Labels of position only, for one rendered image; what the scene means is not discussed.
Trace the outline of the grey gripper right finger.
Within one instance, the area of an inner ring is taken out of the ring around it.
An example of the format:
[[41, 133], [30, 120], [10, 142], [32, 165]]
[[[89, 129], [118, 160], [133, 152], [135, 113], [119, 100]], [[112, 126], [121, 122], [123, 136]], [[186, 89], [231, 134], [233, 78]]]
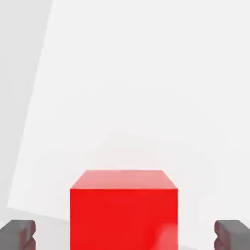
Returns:
[[239, 220], [217, 220], [214, 250], [250, 250], [250, 229]]

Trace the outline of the small red cube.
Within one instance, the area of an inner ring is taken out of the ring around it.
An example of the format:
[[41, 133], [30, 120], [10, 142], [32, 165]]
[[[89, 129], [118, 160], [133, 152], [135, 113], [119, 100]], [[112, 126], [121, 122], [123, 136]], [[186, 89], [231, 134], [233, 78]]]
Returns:
[[70, 250], [178, 250], [178, 188], [161, 170], [87, 170], [70, 190]]

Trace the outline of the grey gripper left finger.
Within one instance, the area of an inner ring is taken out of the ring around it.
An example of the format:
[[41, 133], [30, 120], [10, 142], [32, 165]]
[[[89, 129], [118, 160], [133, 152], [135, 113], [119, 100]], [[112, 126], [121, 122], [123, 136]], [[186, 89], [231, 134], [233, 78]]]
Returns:
[[0, 229], [0, 250], [36, 250], [34, 220], [10, 220]]

